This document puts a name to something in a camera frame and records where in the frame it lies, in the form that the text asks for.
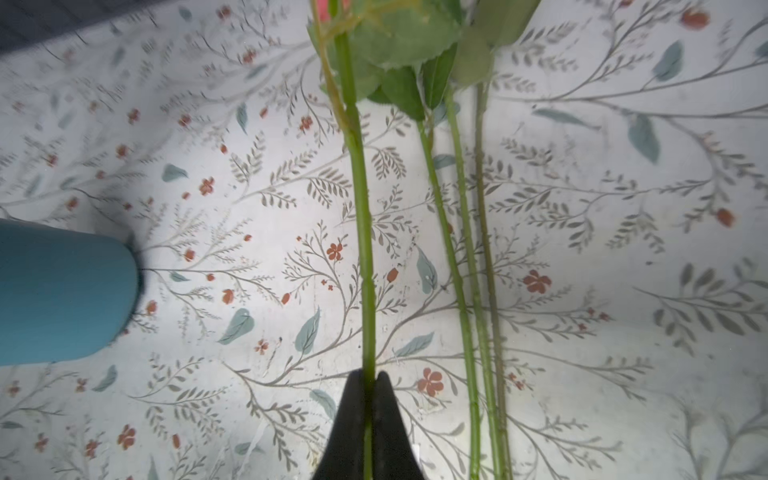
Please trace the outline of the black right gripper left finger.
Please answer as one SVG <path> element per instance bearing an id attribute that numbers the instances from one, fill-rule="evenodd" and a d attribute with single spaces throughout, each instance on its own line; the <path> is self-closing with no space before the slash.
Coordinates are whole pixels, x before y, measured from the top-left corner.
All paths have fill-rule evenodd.
<path id="1" fill-rule="evenodd" d="M 361 480 L 364 463 L 363 373 L 352 371 L 346 380 L 336 418 L 313 480 Z"/>

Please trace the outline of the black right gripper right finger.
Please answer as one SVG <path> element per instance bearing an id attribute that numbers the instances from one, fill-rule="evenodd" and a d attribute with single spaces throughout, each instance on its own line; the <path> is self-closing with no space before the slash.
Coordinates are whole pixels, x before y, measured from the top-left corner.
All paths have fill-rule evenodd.
<path id="1" fill-rule="evenodd" d="M 423 480 L 389 375 L 381 371 L 373 399 L 373 478 Z"/>

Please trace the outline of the teal ceramic vase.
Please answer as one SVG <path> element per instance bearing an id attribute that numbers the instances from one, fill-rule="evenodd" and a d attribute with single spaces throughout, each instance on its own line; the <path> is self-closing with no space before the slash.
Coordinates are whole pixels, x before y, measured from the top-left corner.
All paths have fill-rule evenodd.
<path id="1" fill-rule="evenodd" d="M 124 330 L 139 296 L 139 268 L 110 237 L 1 223 L 1 364 L 76 360 Z"/>

